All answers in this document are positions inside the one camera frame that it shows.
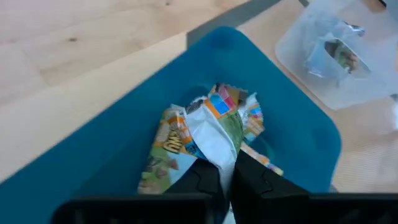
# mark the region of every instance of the blue tray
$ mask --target blue tray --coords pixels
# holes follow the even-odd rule
[[[335,125],[248,38],[221,27],[3,182],[0,222],[45,223],[70,198],[135,194],[163,110],[216,82],[258,92],[266,131],[254,148],[295,184],[328,191],[341,146]]]

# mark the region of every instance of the transparent plastic box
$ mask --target transparent plastic box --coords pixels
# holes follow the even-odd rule
[[[314,1],[277,43],[277,58],[334,110],[398,93],[398,25],[389,11],[361,0]],[[354,52],[357,69],[349,72],[326,51],[331,39]]]

